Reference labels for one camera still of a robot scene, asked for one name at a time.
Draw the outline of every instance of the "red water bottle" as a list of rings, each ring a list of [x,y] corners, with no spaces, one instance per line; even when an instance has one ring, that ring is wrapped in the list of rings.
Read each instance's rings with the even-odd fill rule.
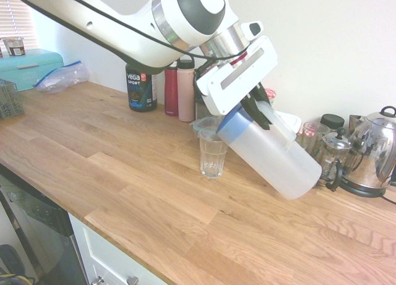
[[[165,69],[165,114],[169,116],[179,115],[177,65],[175,61]]]

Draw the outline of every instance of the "kitchen counter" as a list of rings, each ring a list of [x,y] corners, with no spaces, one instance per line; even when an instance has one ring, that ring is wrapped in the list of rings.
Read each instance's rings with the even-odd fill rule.
[[[396,284],[395,205],[342,189],[285,200],[232,150],[207,179],[189,124],[93,83],[20,96],[0,163],[168,284]]]

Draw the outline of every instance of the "plastic pitcher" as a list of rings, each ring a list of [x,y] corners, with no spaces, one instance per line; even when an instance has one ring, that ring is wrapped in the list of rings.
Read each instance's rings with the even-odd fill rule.
[[[239,104],[217,134],[285,198],[298,198],[316,185],[322,168],[297,144],[296,134],[268,103],[257,106],[272,123],[270,130],[262,129]]]

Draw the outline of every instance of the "cabinet drawer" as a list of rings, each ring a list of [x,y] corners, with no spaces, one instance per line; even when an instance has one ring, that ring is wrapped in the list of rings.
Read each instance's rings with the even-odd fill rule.
[[[139,278],[138,285],[166,285],[84,223],[69,216],[90,283],[101,276],[102,285],[126,285],[126,280],[133,277]]]

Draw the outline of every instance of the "basket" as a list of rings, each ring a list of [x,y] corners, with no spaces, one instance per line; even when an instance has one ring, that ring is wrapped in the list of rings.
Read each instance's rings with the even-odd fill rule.
[[[19,100],[17,85],[0,79],[0,117],[10,118],[23,112],[24,107]]]

